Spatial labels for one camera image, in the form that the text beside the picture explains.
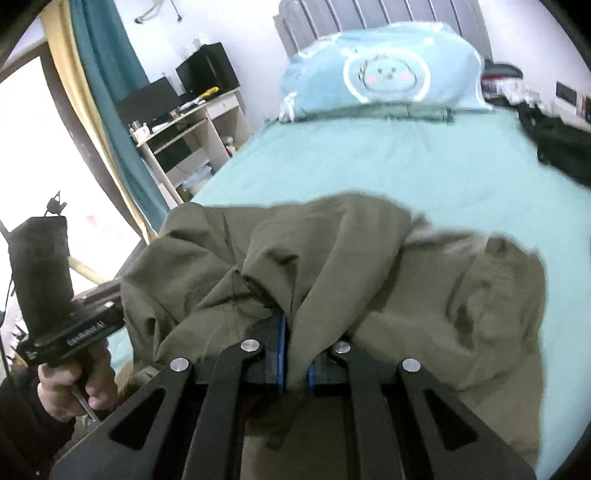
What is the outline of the person left hand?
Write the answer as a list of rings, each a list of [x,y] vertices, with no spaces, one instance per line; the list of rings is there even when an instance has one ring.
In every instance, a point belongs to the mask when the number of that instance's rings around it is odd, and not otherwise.
[[[117,386],[107,346],[104,340],[88,349],[91,357],[89,367],[83,367],[78,360],[72,359],[57,367],[42,364],[37,368],[37,395],[42,407],[53,419],[67,423],[86,413],[73,393],[81,377],[86,378],[81,391],[85,392],[90,409],[101,411],[114,406],[118,397]]]

